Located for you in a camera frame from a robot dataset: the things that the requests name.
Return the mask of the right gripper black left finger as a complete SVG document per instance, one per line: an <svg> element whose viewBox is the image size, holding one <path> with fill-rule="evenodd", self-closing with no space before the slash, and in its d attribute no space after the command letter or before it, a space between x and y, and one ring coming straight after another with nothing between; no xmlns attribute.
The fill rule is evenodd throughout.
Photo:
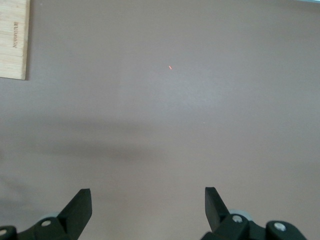
<svg viewBox="0 0 320 240"><path fill-rule="evenodd" d="M89 188L79 190L57 216L46 217L18 232L13 225L0 227L2 240L77 240L92 216Z"/></svg>

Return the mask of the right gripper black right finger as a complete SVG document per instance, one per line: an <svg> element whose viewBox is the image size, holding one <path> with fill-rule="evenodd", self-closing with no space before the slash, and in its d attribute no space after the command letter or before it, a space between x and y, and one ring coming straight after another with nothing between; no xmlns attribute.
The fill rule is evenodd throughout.
<svg viewBox="0 0 320 240"><path fill-rule="evenodd" d="M265 227L241 213L230 213L215 187L205 188L205 215L211 231L203 240L305 240L293 224L271 220Z"/></svg>

